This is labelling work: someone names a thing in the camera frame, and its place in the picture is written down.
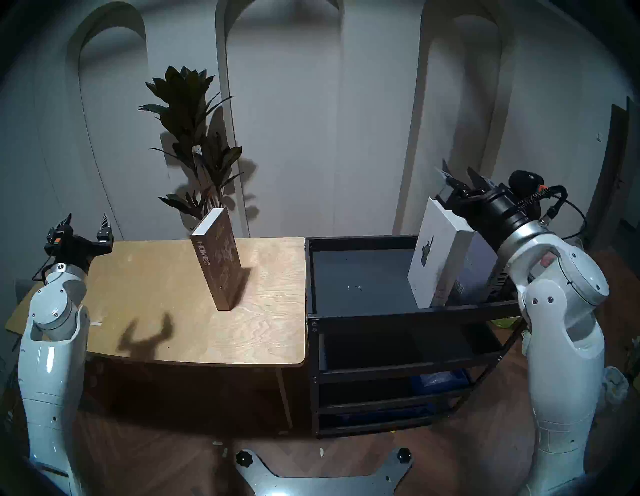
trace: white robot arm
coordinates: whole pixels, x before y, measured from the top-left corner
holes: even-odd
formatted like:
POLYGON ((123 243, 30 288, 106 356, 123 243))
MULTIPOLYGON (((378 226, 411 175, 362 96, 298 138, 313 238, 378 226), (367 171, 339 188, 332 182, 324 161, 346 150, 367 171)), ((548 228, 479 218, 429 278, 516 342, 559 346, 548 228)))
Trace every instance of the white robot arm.
POLYGON ((566 200, 564 188, 540 189, 542 178, 517 171, 511 188, 473 171, 477 189, 455 180, 446 205, 480 232, 506 265, 520 311, 529 324, 529 395, 536 422, 536 448, 519 495, 570 492, 584 475, 584 449, 604 369, 604 337, 593 311, 609 295, 597 264, 580 248, 552 234, 540 217, 539 200, 566 200), (557 258, 532 282, 529 273, 544 254, 557 258))
POLYGON ((71 215, 47 236, 54 256, 45 285, 32 297, 20 342, 18 382, 27 418, 30 461, 69 495, 83 494, 74 472, 71 432, 83 391, 89 315, 80 302, 93 258, 113 246, 106 219, 98 241, 74 236, 71 215))

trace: black knob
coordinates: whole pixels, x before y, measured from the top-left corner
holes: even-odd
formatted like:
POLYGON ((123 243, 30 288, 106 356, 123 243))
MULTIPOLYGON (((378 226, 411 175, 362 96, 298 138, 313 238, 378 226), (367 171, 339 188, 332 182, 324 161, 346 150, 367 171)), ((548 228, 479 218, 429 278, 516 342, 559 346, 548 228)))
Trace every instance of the black knob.
POLYGON ((398 460, 400 463, 409 463, 411 461, 411 451, 409 451, 409 448, 400 448, 398 450, 398 460))
POLYGON ((248 468, 253 463, 253 456, 246 451, 238 451, 236 453, 236 463, 241 467, 248 468))

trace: wooden table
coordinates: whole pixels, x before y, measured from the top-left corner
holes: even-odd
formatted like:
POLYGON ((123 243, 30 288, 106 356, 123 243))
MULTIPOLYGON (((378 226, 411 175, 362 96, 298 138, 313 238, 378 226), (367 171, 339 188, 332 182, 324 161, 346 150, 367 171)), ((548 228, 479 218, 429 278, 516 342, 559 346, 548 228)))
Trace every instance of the wooden table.
MULTIPOLYGON (((142 362, 275 368, 306 353, 304 238, 237 239, 244 279, 239 300, 218 312, 191 241, 117 241, 97 257, 83 300, 91 326, 87 352, 142 362)), ((31 296, 6 329, 24 332, 31 296)))

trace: shelf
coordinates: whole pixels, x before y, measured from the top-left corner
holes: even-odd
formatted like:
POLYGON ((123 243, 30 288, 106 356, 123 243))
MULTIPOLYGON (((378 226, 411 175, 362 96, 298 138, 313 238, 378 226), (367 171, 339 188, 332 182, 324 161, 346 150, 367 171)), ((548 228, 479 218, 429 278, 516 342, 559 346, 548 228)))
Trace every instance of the shelf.
POLYGON ((318 413, 371 412, 418 406, 441 398, 455 398, 471 391, 458 389, 416 396, 410 378, 320 384, 318 413))
POLYGON ((477 383, 421 394, 410 378, 488 365, 482 381, 515 340, 514 331, 503 346, 486 322, 518 316, 516 300, 417 308, 407 280, 416 242, 416 236, 305 240, 312 431, 318 437, 412 428, 446 417, 477 383))
POLYGON ((357 426, 339 426, 329 427, 323 424, 323 420, 320 420, 320 428, 317 432, 317 436, 321 437, 335 437, 335 436, 349 436, 354 434, 368 434, 377 433, 382 431, 395 431, 400 429, 409 429, 412 427, 428 426, 437 420, 443 419, 450 415, 453 410, 447 410, 442 413, 436 413, 434 415, 424 415, 421 417, 415 417, 405 420, 392 420, 390 422, 374 422, 371 424, 362 424, 357 426))
POLYGON ((502 344, 484 323, 458 328, 319 336, 320 383, 407 377, 498 360, 502 344))

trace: brown book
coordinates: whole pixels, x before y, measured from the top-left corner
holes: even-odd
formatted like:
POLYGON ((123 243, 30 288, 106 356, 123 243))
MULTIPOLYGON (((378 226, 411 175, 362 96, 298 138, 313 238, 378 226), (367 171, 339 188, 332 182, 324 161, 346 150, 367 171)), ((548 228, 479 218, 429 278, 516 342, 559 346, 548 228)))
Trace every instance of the brown book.
POLYGON ((216 308, 231 310, 242 270, 227 209, 211 209, 189 237, 216 308))

